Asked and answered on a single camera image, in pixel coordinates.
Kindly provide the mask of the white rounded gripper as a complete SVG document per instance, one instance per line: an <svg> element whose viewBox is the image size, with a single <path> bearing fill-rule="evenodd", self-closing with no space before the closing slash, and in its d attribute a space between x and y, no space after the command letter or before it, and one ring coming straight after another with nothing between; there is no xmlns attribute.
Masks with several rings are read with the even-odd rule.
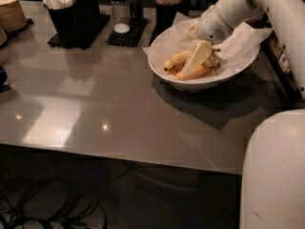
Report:
<svg viewBox="0 0 305 229"><path fill-rule="evenodd" d="M191 49L184 66L186 73L193 73L209 58L213 53L212 43L215 45L222 43L232 35L234 30L221 17L216 5L212 5L203 12L198 22L194 22L184 32L190 31L196 31L200 39L207 41L201 41Z"/></svg>

